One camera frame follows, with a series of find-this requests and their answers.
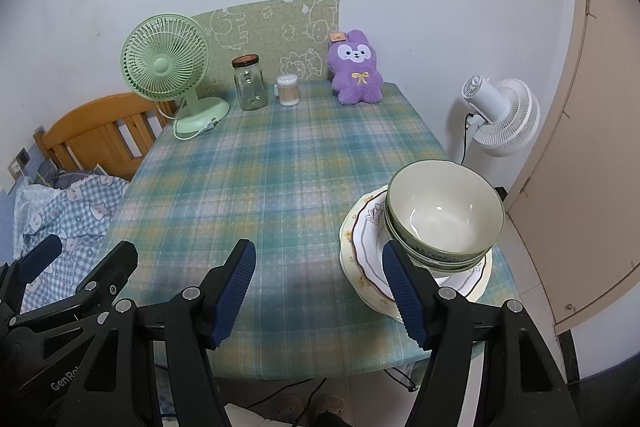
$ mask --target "blue gingham blanket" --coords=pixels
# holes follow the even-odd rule
[[[100,261],[98,251],[129,182],[89,176],[66,190],[21,188],[16,197],[16,257],[50,233],[62,240],[62,253],[24,293],[22,313],[69,297]]]

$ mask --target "table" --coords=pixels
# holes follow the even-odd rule
[[[379,104],[342,106],[324,81],[301,101],[229,114],[188,142],[167,128],[133,178],[102,245],[136,245],[138,269],[121,297],[139,305],[197,285],[239,238],[257,266],[231,336],[210,351],[219,377],[352,375],[424,359],[402,324],[372,311],[344,276],[338,229],[363,194],[402,166],[444,158],[442,147],[394,84]],[[494,250],[481,302],[517,297]]]

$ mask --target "door frame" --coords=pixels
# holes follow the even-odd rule
[[[560,122],[564,105],[569,98],[569,92],[571,91],[571,86],[574,84],[575,75],[578,70],[584,35],[587,30],[588,13],[589,0],[575,0],[574,22],[572,24],[569,47],[564,59],[564,67],[562,68],[558,88],[556,89],[556,94],[549,108],[549,112],[546,115],[546,119],[540,129],[540,134],[531,149],[531,153],[529,153],[527,161],[504,200],[504,208],[507,212],[509,212],[509,209],[511,209],[522,192],[526,190],[527,182],[538,166],[538,163],[540,163],[542,155],[545,153],[549,142],[551,142],[551,137]]]

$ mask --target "brown jar lid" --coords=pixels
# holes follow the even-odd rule
[[[245,68],[253,64],[258,64],[259,61],[260,61],[260,57],[258,57],[258,55],[255,53],[251,53],[249,55],[242,55],[240,57],[236,57],[231,61],[231,65],[234,68]]]

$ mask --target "bowl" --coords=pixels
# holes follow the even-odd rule
[[[386,208],[402,241],[443,263],[487,253],[504,225],[504,207],[494,188],[471,169],[445,160],[400,169],[389,182]]]
[[[473,268],[474,266],[476,266],[476,264],[480,263],[480,261],[482,261],[482,258],[486,255],[486,253],[483,253],[478,257],[473,258],[472,260],[462,261],[462,262],[458,261],[454,263],[442,263],[440,261],[434,261],[432,259],[429,259],[428,257],[424,257],[420,253],[413,250],[409,245],[407,245],[399,236],[396,229],[394,229],[386,213],[384,214],[384,217],[385,217],[386,230],[388,230],[389,235],[393,239],[396,239],[398,243],[400,243],[400,246],[402,247],[402,249],[411,258],[412,263],[428,269],[434,278],[448,277],[454,273],[464,272],[469,268]]]

